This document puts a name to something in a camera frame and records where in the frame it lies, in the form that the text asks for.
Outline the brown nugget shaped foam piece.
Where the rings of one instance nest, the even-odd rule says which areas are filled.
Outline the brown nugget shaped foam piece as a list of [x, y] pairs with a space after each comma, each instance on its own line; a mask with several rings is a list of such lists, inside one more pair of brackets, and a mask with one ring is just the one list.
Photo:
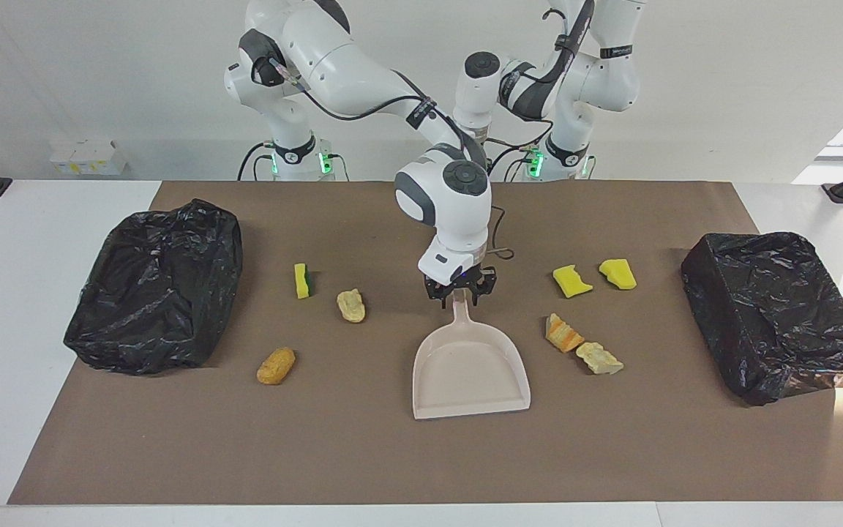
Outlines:
[[255, 373], [255, 379], [264, 386], [279, 386], [296, 362], [295, 351], [280, 347], [272, 351]]

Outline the brown table mat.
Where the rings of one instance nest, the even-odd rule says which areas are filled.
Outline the brown table mat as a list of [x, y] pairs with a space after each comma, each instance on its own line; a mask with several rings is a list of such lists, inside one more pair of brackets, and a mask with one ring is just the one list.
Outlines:
[[[417, 421], [413, 360], [451, 313], [417, 261], [431, 233], [392, 185], [167, 182], [236, 214], [244, 269], [202, 368], [128, 376], [72, 367], [11, 504], [415, 504], [479, 501], [843, 501], [843, 391], [748, 407], [717, 373], [680, 266], [712, 231], [754, 230], [730, 184], [496, 184], [498, 284], [474, 317], [518, 347], [527, 411]], [[626, 259], [622, 291], [599, 273]], [[298, 299], [293, 266], [312, 293]], [[575, 264], [594, 290], [565, 298]], [[366, 317], [346, 321], [341, 291]], [[595, 375], [545, 338], [557, 313], [623, 362]], [[255, 373], [277, 348], [279, 386]]]

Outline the beige plastic dustpan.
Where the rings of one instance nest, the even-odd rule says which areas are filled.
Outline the beige plastic dustpan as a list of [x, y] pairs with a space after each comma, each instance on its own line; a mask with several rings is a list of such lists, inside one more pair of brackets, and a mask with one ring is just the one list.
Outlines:
[[472, 320], [469, 290], [452, 291], [452, 312], [454, 320], [428, 334], [415, 355], [415, 420], [528, 410], [528, 374], [511, 338]]

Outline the orange cream striped foam piece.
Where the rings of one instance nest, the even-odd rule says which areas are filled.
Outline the orange cream striped foam piece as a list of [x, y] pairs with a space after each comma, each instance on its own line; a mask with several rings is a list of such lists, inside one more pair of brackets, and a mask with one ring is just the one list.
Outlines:
[[545, 323], [545, 338], [561, 353], [575, 351], [586, 339], [557, 313], [550, 313]]

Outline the bin lined with black bag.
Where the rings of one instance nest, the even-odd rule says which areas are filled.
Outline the bin lined with black bag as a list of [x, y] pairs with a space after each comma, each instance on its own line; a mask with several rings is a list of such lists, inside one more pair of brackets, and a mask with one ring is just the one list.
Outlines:
[[131, 214], [98, 251], [64, 344], [88, 366], [112, 373], [200, 367], [225, 332], [241, 273], [234, 213], [193, 199]]
[[843, 296], [806, 237], [707, 233], [681, 277], [724, 384], [745, 404], [843, 388]]

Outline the pale cream foam piece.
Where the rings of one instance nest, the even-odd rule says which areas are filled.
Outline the pale cream foam piece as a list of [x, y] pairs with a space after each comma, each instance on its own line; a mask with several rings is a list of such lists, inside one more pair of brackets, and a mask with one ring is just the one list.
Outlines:
[[366, 307], [359, 289], [341, 291], [337, 296], [337, 306], [342, 317], [349, 323], [361, 323], [366, 317]]
[[623, 369], [623, 362], [616, 359], [600, 343], [583, 343], [576, 347], [575, 354], [595, 375], [612, 375]]

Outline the white carton boxes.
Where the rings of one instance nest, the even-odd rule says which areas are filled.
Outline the white carton boxes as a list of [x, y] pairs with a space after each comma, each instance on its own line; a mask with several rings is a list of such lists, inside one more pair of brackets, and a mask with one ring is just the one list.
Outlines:
[[112, 140], [51, 141], [50, 163], [61, 176], [121, 176], [128, 162]]

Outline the yellow sponge piece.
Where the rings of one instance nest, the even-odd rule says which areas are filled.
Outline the yellow sponge piece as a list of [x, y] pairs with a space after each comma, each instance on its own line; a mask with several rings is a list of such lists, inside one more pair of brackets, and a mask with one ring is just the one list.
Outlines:
[[637, 287], [637, 281], [626, 259], [607, 259], [599, 264], [599, 273], [603, 274], [606, 280], [622, 291], [633, 290]]
[[552, 278], [565, 298], [572, 298], [594, 290], [594, 287], [586, 283], [581, 274], [576, 270], [575, 264], [562, 266], [552, 271]]

